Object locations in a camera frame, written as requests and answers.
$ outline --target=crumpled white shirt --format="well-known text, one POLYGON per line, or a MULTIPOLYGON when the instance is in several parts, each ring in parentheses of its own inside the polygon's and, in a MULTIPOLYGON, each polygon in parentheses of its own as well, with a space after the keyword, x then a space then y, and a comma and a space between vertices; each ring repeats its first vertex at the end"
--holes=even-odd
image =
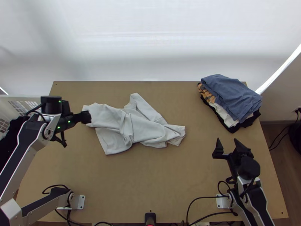
POLYGON ((138 93, 130 95, 123 109, 106 104, 84 105, 89 111, 99 142, 106 155, 129 149, 133 143, 165 148, 167 143, 179 146, 185 137, 185 126, 169 125, 138 93))

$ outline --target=white wall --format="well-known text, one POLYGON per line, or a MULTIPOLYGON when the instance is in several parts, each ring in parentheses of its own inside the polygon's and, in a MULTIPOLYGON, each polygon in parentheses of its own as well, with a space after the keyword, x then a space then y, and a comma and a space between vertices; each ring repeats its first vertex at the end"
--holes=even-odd
POLYGON ((0 86, 55 80, 198 81, 256 90, 300 44, 300 1, 0 0, 0 86))
POLYGON ((47 95, 53 81, 199 81, 221 73, 246 81, 255 90, 282 63, 280 59, 186 57, 101 60, 83 65, 48 57, 0 67, 0 84, 9 94, 47 95))
POLYGON ((295 120, 301 106, 301 54, 262 93, 261 121, 295 120))

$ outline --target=black cable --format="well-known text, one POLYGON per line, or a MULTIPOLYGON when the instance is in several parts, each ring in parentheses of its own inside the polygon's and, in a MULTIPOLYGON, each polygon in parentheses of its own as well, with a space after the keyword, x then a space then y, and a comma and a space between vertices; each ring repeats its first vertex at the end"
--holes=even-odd
POLYGON ((188 213, 189 213, 189 209, 190 209, 191 205, 196 200, 198 200, 198 199, 215 199, 215 198, 224 198, 224 196, 204 196, 204 197, 198 197, 198 198, 195 198, 194 200, 192 200, 191 203, 188 206, 187 213, 186 213, 186 225, 188 225, 188 213))
POLYGON ((242 198, 248 192, 248 190, 250 190, 250 187, 253 185, 254 181, 255 181, 255 178, 252 178, 249 186, 239 195, 239 197, 242 198))
MULTIPOLYGON (((299 119, 299 111, 298 111, 298 110, 295 110, 295 113, 297 114, 297 119, 296 119, 296 121, 294 122, 294 124, 296 124, 297 121, 298 121, 298 119, 299 119)), ((275 147, 273 147, 272 149, 270 149, 270 148, 272 147, 272 145, 274 144, 274 142, 276 141, 276 139, 277 139, 277 138, 282 134, 282 132, 283 132, 286 128, 288 128, 288 127, 290 127, 290 125, 284 127, 284 128, 281 130, 281 132, 275 137, 275 139, 273 140, 273 142, 272 142, 271 145, 269 146, 269 150, 270 150, 270 151, 273 150, 273 149, 275 149, 275 148, 280 144, 281 140, 282 140, 286 135, 288 135, 288 133, 286 133, 286 134, 280 139, 280 141, 277 143, 277 145, 276 145, 275 147)))
MULTIPOLYGON (((66 185, 51 185, 51 186, 45 188, 45 189, 42 191, 42 194, 44 194, 44 195, 50 194, 50 192, 46 192, 46 191, 47 191, 49 188, 54 188, 54 187, 58 187, 58 186, 64 187, 64 188, 66 188, 66 189, 69 189, 66 185)), ((70 198, 70 196, 71 196, 72 194, 73 194, 73 191, 69 193, 68 198, 67 198, 68 207, 71 206, 71 205, 70 205, 69 198, 70 198)), ((67 212, 67 217, 64 217, 64 216, 63 216, 62 214, 60 214, 56 209, 55 209, 55 212, 56 212, 61 218, 63 218, 65 221, 67 221, 67 224, 68 224, 69 226, 72 226, 70 223, 75 224, 75 225, 78 225, 78 226, 85 226, 85 225, 83 225, 83 224, 76 223, 76 222, 70 220, 71 209, 68 210, 68 212, 67 212)), ((98 224, 101 224, 101 223, 107 224, 107 225, 110 225, 110 226, 113 226, 112 224, 110 224, 110 223, 108 223, 108 222, 105 222, 105 221, 98 222, 98 223, 95 224, 95 226, 98 225, 98 224)))
POLYGON ((284 134, 283 137, 281 137, 281 139, 280 139, 280 141, 278 142, 278 144, 277 144, 275 147, 273 147, 272 149, 269 149, 269 150, 272 151, 273 149, 275 149, 276 147, 278 147, 278 145, 280 144, 280 142, 282 141, 282 139, 283 139, 286 135, 288 135, 288 133, 284 134))
POLYGON ((234 185, 235 184, 235 181, 234 180, 232 180, 233 179, 233 177, 231 176, 231 177, 228 177, 228 178, 226 178, 226 183, 228 183, 228 184, 230 184, 230 185, 234 185))
POLYGON ((29 110, 28 112, 25 113, 25 116, 27 116, 29 113, 32 113, 36 110, 38 110, 40 107, 42 107, 44 104, 39 104, 38 106, 34 107, 33 109, 29 110))
POLYGON ((209 215, 207 215, 207 216, 204 216, 204 217, 202 217, 202 218, 196 220, 195 222, 191 223, 191 224, 188 225, 188 226, 191 226, 191 225, 193 225, 193 224, 196 224, 197 222, 200 222, 201 220, 204 220, 204 219, 206 219, 206 218, 208 218, 208 217, 211 217, 211 216, 214 216, 214 215, 219 215, 219 214, 233 214, 233 212, 217 212, 217 213, 209 214, 209 215))
POLYGON ((43 195, 50 194, 50 192, 45 192, 45 191, 48 190, 49 188, 54 188, 54 187, 59 187, 59 186, 60 186, 60 187, 64 187, 64 188, 66 188, 66 189, 69 189, 66 185, 51 185, 51 186, 45 188, 45 189, 42 191, 42 194, 43 194, 43 195))
POLYGON ((44 116, 42 115, 42 113, 40 113, 38 111, 33 111, 31 113, 36 113, 36 114, 40 115, 40 117, 43 119, 43 121, 46 122, 46 120, 45 120, 44 116))
POLYGON ((218 182, 218 184, 217 184, 217 189, 218 189, 219 193, 221 194, 221 196, 222 196, 222 197, 228 197, 227 195, 223 194, 223 193, 220 191, 219 185, 220 185, 221 183, 224 183, 225 185, 227 185, 227 187, 228 187, 229 190, 230 190, 230 187, 229 187, 229 185, 228 185, 225 181, 223 181, 223 180, 220 180, 220 181, 218 182))
POLYGON ((112 226, 112 224, 110 224, 110 223, 108 223, 108 222, 105 222, 105 221, 98 222, 98 223, 96 223, 94 226, 96 226, 96 225, 98 225, 98 224, 107 224, 107 225, 112 226))

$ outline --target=tabletop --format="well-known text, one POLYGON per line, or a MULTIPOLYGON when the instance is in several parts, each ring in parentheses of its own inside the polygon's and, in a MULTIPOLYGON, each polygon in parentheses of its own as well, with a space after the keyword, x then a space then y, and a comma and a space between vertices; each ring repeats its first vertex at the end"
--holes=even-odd
MULTIPOLYGON (((288 217, 259 120, 229 133, 200 99, 197 82, 60 81, 53 83, 50 92, 68 100, 74 113, 94 102, 123 108, 132 93, 139 93, 169 124, 186 126, 180 146, 152 148, 136 143, 127 151, 106 156, 95 129, 78 123, 65 132, 66 148, 50 142, 37 153, 21 183, 18 204, 42 198, 42 190, 50 185, 65 184, 86 196, 84 209, 71 213, 77 222, 142 223, 149 211, 156 213, 157 222, 181 222, 194 198, 218 194, 218 181, 231 175, 225 160, 211 156, 219 137, 225 153, 234 150, 234 138, 251 148, 261 166, 259 177, 271 217, 288 217)), ((198 200, 190 208, 189 222, 220 211, 215 199, 198 200)), ((64 221, 54 211, 41 220, 64 221)), ((206 219, 237 220, 240 217, 232 214, 206 219)))

